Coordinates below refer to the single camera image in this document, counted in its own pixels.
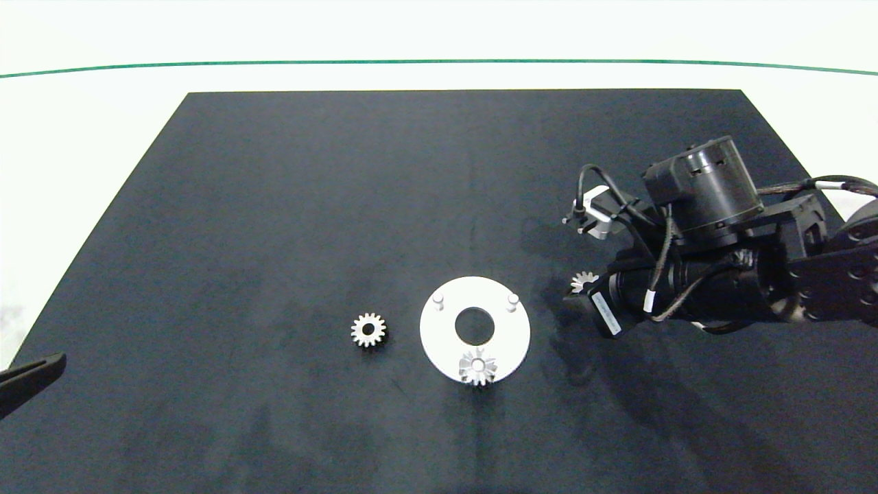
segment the black cable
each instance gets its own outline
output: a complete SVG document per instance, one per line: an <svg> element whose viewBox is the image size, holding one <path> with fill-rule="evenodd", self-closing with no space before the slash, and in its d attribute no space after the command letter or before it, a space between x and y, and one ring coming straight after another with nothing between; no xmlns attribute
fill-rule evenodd
<svg viewBox="0 0 878 494"><path fill-rule="evenodd" d="M612 177L609 176L600 166L596 164L586 164L579 170L579 184L577 186L577 204L580 208L582 208L582 181L585 176L586 171L594 171L598 174L598 177L603 180L607 187L609 187L610 192L613 194L613 198L616 202L619 203L619 206L623 207L623 211L630 214L634 218L637 218L641 222L648 223L653 227L657 227L658 224L651 220L648 216L641 213L639 209L636 207L628 207L629 202L625 200L625 196L622 194L622 189L619 188L618 185L615 184L615 181Z"/></svg>
<svg viewBox="0 0 878 494"><path fill-rule="evenodd" d="M864 178L850 175L823 175L822 177L806 178L798 182L784 182L760 187L756 192L759 195L782 193L786 194L783 200L791 200L802 191L817 189L817 182L841 182L841 190L878 197L878 185Z"/></svg>
<svg viewBox="0 0 878 494"><path fill-rule="evenodd" d="M646 290L646 296L644 298L644 312L651 313L652 312L652 297L655 296L656 287L659 285L659 280L661 279L661 273L665 269L665 264L667 263L667 253L671 250L671 241L673 239L673 210L671 209L671 203L664 209L665 213L665 241L662 243L661 252L658 255L658 260L656 261L655 269L652 270L652 277L650 279L649 288Z"/></svg>
<svg viewBox="0 0 878 494"><path fill-rule="evenodd" d="M680 294L678 294L676 296L676 298L673 299L673 301L671 302L671 305L669 305L667 307L667 309L665 309L664 312L662 312L658 316L649 316L650 320L653 321L654 323L661 323L662 321L664 321L668 317L673 316L673 313L676 312L677 309L679 309L680 306L683 305L683 303L686 301L686 299L689 297L689 295L691 295L692 292L696 288L698 288L698 286L701 285L701 283L704 280L706 280L707 278L710 278L711 276L718 274L720 272L727 271L730 269L735 269L735 268L736 268L736 266L733 265L732 263L729 263L729 262L723 261L723 262L719 262L719 263L715 264L713 267L709 268L706 272L704 272L704 274L699 276L695 281L693 281L692 283L689 283L688 286L686 286L686 288L683 288L683 291L680 292Z"/></svg>

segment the gear hole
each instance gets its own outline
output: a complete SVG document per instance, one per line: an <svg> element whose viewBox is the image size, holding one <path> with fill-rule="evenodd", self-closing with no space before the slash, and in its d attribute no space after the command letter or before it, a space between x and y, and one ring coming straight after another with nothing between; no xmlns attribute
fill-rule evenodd
<svg viewBox="0 0 878 494"><path fill-rule="evenodd" d="M454 322L457 336L467 345L484 345L493 336L494 325L491 316L483 309L470 307L457 315Z"/></svg>

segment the label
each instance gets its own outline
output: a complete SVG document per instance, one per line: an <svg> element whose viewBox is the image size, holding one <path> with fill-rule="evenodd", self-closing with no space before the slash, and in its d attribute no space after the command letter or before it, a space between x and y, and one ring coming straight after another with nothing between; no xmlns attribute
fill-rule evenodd
<svg viewBox="0 0 878 494"><path fill-rule="evenodd" d="M592 301L594 301L594 306L598 308L598 312L601 313L601 317L604 319L604 323L607 323L607 327L609 327L609 332L613 334L613 336L622 332L622 326L619 325L619 322L616 321L615 316L613 315L613 311L609 309L609 305L607 305L607 301L604 300L601 292L597 292L592 295Z"/></svg>

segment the black cylindrical motor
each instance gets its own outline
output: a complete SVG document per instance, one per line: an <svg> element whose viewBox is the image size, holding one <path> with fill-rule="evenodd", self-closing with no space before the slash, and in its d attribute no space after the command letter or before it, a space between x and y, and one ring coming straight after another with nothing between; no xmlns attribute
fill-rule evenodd
<svg viewBox="0 0 878 494"><path fill-rule="evenodd" d="M735 225L765 209L728 135L654 163L644 181L656 206L673 203L683 252L738 242L744 232Z"/></svg>

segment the metal gear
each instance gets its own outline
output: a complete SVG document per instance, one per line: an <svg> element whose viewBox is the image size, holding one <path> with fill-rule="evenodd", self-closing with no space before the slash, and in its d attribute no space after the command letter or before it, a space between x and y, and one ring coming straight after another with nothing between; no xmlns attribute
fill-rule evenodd
<svg viewBox="0 0 878 494"><path fill-rule="evenodd" d="M472 352L464 353L460 359L460 380L464 384L472 386L485 386L493 382L497 374L496 359L490 359L483 355L484 351L476 348L475 356Z"/></svg>
<svg viewBox="0 0 878 494"><path fill-rule="evenodd" d="M576 273L576 276L572 278L572 283L570 284L570 286L573 287L572 292L575 294L581 293L586 283L594 283L598 278L600 278L600 276L593 274L590 271Z"/></svg>
<svg viewBox="0 0 878 494"><path fill-rule="evenodd" d="M354 343L362 348L368 348L381 343L387 326L385 326L385 320L373 312L359 316L350 329L353 330L350 332L350 336Z"/></svg>

